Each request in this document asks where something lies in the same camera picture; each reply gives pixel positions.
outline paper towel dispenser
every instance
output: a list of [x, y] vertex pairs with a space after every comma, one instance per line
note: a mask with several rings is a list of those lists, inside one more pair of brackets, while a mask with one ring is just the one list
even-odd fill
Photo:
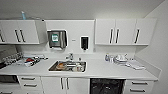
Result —
[[50, 48], [65, 48], [67, 46], [67, 36], [65, 30], [47, 31]]

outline white drawer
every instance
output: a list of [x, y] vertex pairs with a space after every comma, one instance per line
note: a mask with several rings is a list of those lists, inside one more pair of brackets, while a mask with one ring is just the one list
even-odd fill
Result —
[[19, 82], [26, 81], [26, 82], [41, 82], [39, 76], [18, 76]]
[[149, 86], [153, 87], [154, 81], [126, 80], [125, 86]]
[[25, 91], [24, 94], [43, 94], [43, 91]]
[[123, 94], [151, 94], [152, 87], [125, 86]]
[[20, 86], [25, 90], [42, 90], [41, 82], [20, 82]]
[[0, 94], [23, 94], [23, 91], [12, 89], [0, 89]]

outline upper cabinet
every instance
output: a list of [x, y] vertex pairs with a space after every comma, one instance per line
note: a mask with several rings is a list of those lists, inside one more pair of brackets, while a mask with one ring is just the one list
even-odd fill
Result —
[[1, 20], [9, 44], [40, 44], [47, 41], [46, 25], [40, 20]]
[[133, 45], [148, 45], [153, 35], [156, 19], [137, 19]]
[[117, 19], [113, 44], [131, 45], [135, 24], [135, 19]]
[[110, 45], [113, 41], [115, 20], [96, 19], [95, 43]]
[[0, 23], [0, 43], [1, 43], [1, 44], [2, 44], [2, 43], [6, 43], [6, 39], [5, 39], [3, 30], [2, 30], [1, 23]]
[[96, 19], [95, 44], [148, 45], [155, 23], [156, 19]]

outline cleaning supply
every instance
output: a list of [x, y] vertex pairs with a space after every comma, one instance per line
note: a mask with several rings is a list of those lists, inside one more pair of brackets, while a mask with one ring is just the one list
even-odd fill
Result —
[[108, 53], [106, 53], [105, 60], [106, 60], [106, 61], [110, 61], [110, 57], [109, 57], [109, 54], [108, 54]]
[[26, 20], [25, 12], [24, 11], [21, 11], [21, 12], [22, 12], [23, 20]]

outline tap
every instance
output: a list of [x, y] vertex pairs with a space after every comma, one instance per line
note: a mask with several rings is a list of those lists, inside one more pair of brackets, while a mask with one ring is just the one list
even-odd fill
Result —
[[66, 59], [73, 60], [73, 53], [69, 53], [69, 57], [66, 57]]
[[69, 53], [69, 59], [73, 60], [73, 53]]

